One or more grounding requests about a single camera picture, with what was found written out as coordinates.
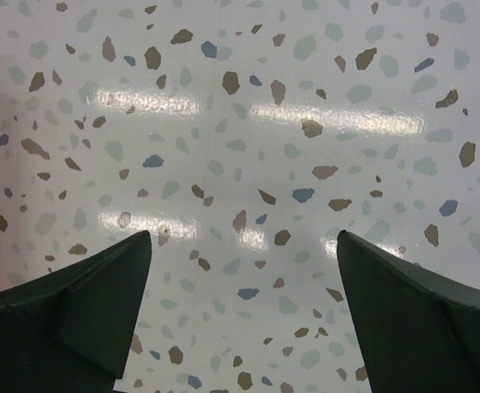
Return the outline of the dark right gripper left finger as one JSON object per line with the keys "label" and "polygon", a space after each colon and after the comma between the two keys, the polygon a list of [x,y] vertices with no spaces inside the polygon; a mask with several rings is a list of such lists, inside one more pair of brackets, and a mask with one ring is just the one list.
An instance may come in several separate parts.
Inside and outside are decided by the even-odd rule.
{"label": "dark right gripper left finger", "polygon": [[124,376],[152,259],[141,231],[0,291],[0,392],[112,392]]}

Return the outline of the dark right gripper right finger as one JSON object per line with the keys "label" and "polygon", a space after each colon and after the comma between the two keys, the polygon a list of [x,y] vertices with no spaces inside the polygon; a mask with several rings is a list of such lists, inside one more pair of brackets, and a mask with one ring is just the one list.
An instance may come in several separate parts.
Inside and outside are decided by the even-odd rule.
{"label": "dark right gripper right finger", "polygon": [[480,392],[480,290],[346,230],[337,262],[374,392]]}

